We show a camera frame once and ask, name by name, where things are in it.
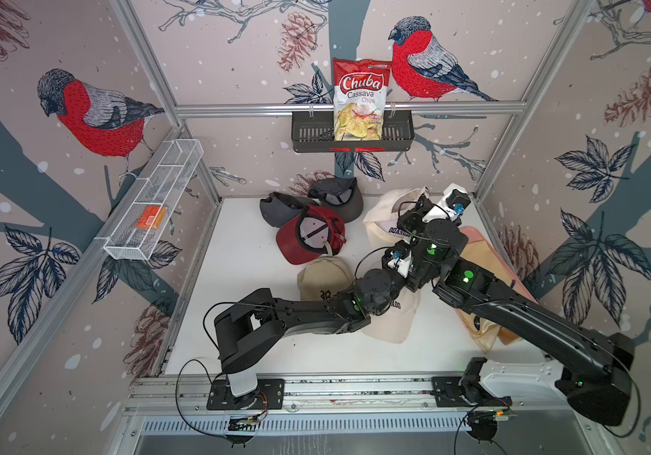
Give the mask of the red baseball cap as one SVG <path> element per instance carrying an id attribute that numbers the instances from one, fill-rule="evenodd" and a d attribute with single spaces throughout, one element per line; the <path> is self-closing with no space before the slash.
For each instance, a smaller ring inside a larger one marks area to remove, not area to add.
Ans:
<path id="1" fill-rule="evenodd" d="M 324 255 L 338 255 L 346 244 L 346 225 L 334 210 L 306 206 L 279 229 L 275 240 L 288 263 L 304 265 Z"/>

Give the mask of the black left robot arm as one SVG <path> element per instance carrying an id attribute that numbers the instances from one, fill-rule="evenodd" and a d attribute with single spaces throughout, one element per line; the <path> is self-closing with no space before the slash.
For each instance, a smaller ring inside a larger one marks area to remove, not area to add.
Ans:
<path id="1" fill-rule="evenodd" d="M 235 398 L 259 392 L 254 367 L 284 337 L 354 333 L 386 314 L 408 282 L 405 242 L 378 249 L 382 265 L 326 301 L 288 301 L 259 288 L 229 303 L 213 322 L 221 373 Z"/>

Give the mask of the cream Colorado baseball cap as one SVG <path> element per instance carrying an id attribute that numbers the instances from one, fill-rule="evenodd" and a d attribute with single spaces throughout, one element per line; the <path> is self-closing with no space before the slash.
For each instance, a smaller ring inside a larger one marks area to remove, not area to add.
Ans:
<path id="1" fill-rule="evenodd" d="M 370 324 L 361 331 L 372 339 L 401 344 L 410 334 L 419 305 L 420 292 L 403 288 L 389 309 L 380 316 L 372 316 Z"/>

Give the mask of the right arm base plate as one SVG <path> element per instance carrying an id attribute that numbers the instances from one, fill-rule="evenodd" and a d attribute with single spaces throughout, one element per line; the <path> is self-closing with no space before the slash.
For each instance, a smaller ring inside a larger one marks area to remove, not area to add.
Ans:
<path id="1" fill-rule="evenodd" d="M 431 395 L 439 408 L 512 406 L 509 396 L 488 392 L 477 380 L 462 377 L 432 377 Z"/>

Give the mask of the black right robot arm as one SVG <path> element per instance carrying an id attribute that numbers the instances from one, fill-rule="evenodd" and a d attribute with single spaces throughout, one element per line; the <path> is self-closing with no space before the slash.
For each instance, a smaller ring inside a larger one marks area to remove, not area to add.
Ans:
<path id="1" fill-rule="evenodd" d="M 397 227 L 409 235 L 399 242 L 408 260 L 405 285 L 426 284 L 450 307 L 495 322 L 545 351 L 563 367 L 556 388 L 568 405 L 604 426 L 620 425 L 639 392 L 631 375 L 634 342 L 621 333 L 602 335 L 540 307 L 499 280 L 488 269 L 462 258 L 468 238 L 447 216 L 431 219 L 427 197 L 399 209 Z"/>

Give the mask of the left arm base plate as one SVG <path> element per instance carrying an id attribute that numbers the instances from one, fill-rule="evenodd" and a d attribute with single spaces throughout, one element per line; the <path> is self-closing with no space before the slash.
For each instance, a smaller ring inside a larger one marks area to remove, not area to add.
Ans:
<path id="1" fill-rule="evenodd" d="M 284 379 L 259 379 L 253 392 L 234 396 L 227 379 L 214 381 L 208 394 L 208 411 L 281 410 L 285 392 Z"/>

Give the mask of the khaki baseball cap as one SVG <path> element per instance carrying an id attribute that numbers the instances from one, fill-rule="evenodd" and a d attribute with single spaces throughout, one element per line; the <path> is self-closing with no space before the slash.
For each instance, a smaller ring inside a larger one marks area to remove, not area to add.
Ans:
<path id="1" fill-rule="evenodd" d="M 337 257 L 323 256 L 302 269 L 297 275 L 301 301 L 331 301 L 354 280 L 348 265 Z"/>

